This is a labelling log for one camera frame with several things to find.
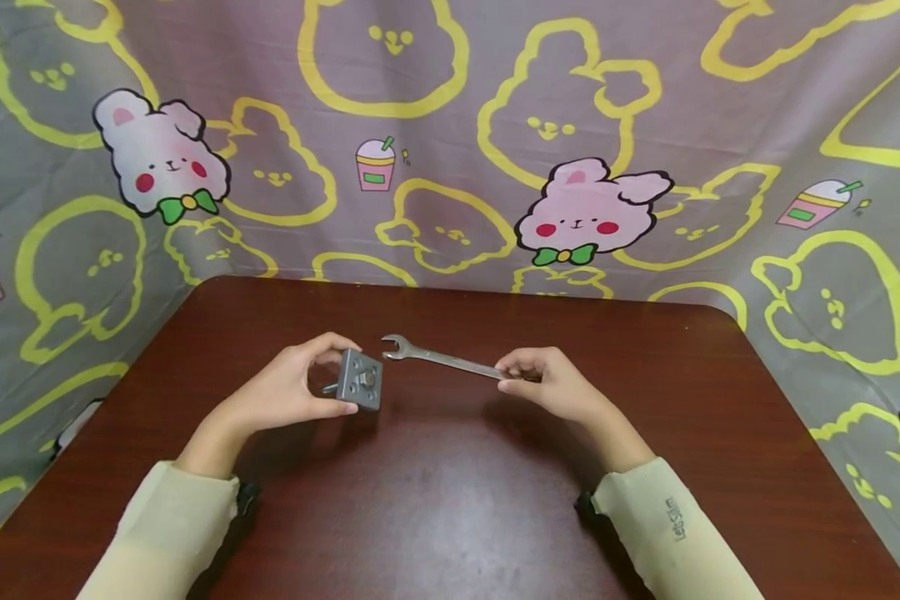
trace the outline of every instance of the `green bow tie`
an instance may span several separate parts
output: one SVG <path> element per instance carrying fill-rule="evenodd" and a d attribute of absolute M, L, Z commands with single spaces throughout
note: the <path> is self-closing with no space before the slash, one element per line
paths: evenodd
<path fill-rule="evenodd" d="M 181 197 L 165 197 L 156 203 L 156 208 L 160 210 L 160 215 L 163 217 L 166 225 L 173 225 L 180 219 L 183 219 L 183 214 L 188 210 L 202 208 L 212 215 L 220 213 L 220 209 L 217 208 L 217 201 L 214 200 L 208 190 L 203 188 L 193 192 L 192 196 L 186 194 Z"/>
<path fill-rule="evenodd" d="M 533 257 L 533 264 L 538 267 L 546 267 L 555 262 L 569 262 L 571 264 L 581 266 L 588 265 L 593 260 L 593 255 L 597 251 L 596 244 L 583 244 L 572 250 L 557 250 L 555 247 L 540 247 L 537 250 L 536 257 Z"/>

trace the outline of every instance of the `wooden table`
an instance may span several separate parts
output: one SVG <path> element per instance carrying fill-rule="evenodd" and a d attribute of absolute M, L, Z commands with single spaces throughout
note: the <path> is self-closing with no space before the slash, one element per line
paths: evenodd
<path fill-rule="evenodd" d="M 563 348 L 767 599 L 900 598 L 896 564 L 716 309 L 224 277 L 192 293 L 3 527 L 0 599 L 73 598 L 153 463 L 280 348 L 325 330 L 372 355 L 400 333 L 487 364 Z M 613 531 L 573 510 L 601 473 L 562 423 L 421 361 L 388 362 L 383 399 L 376 415 L 254 438 L 237 466 L 262 486 L 254 524 L 193 596 L 648 598 Z"/>

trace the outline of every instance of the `beige sleeve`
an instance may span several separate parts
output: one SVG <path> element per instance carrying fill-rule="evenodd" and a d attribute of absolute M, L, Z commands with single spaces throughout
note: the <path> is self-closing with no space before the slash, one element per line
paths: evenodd
<path fill-rule="evenodd" d="M 657 600 L 762 600 L 733 550 L 670 465 L 653 459 L 604 476 L 596 511 L 612 520 Z"/>
<path fill-rule="evenodd" d="M 184 599 L 227 535 L 238 484 L 156 463 L 77 600 Z"/>

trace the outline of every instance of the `finger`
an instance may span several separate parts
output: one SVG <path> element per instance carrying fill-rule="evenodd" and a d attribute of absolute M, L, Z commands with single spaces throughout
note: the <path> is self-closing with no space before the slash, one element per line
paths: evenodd
<path fill-rule="evenodd" d="M 312 397 L 310 418 L 335 418 L 354 414 L 360 407 L 351 402 L 341 402 L 325 397 Z"/>
<path fill-rule="evenodd" d="M 316 360 L 318 356 L 328 352 L 328 350 L 338 351 L 351 348 L 357 350 L 358 353 L 361 352 L 361 348 L 353 340 L 331 332 L 316 336 L 313 340 L 305 342 L 300 348 L 311 360 Z"/>
<path fill-rule="evenodd" d="M 343 359 L 343 353 L 340 350 L 327 350 L 313 359 L 313 362 L 317 365 L 338 365 L 341 359 Z"/>
<path fill-rule="evenodd" d="M 522 379 L 504 379 L 497 384 L 497 389 L 511 396 L 530 400 L 534 404 L 539 404 L 543 398 L 543 385 Z"/>
<path fill-rule="evenodd" d="M 519 372 L 536 372 L 543 374 L 546 366 L 546 348 L 520 347 L 497 361 L 496 369 L 513 374 L 514 368 Z"/>

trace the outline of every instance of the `gray fabric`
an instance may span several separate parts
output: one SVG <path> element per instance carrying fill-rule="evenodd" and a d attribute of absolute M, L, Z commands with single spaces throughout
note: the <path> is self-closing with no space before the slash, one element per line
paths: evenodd
<path fill-rule="evenodd" d="M 117 5 L 0 0 L 0 523 L 192 285 L 239 273 L 712 304 L 900 563 L 900 0 Z M 367 140 L 392 172 L 358 170 Z M 196 202 L 193 157 L 220 214 L 141 214 Z M 675 187 L 571 164 L 514 232 L 587 157 Z M 816 183 L 847 202 L 778 222 Z M 534 267 L 548 240 L 596 252 Z"/>

